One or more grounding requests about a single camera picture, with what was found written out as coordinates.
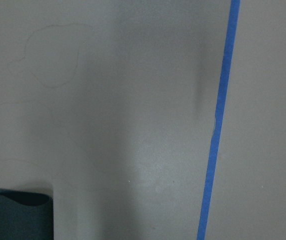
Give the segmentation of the black mouse pad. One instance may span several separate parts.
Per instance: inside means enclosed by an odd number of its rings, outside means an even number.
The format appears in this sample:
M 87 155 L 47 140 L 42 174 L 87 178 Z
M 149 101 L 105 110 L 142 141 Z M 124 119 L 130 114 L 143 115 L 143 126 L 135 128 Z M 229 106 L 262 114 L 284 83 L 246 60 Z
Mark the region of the black mouse pad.
M 0 188 L 0 240 L 53 240 L 53 199 Z

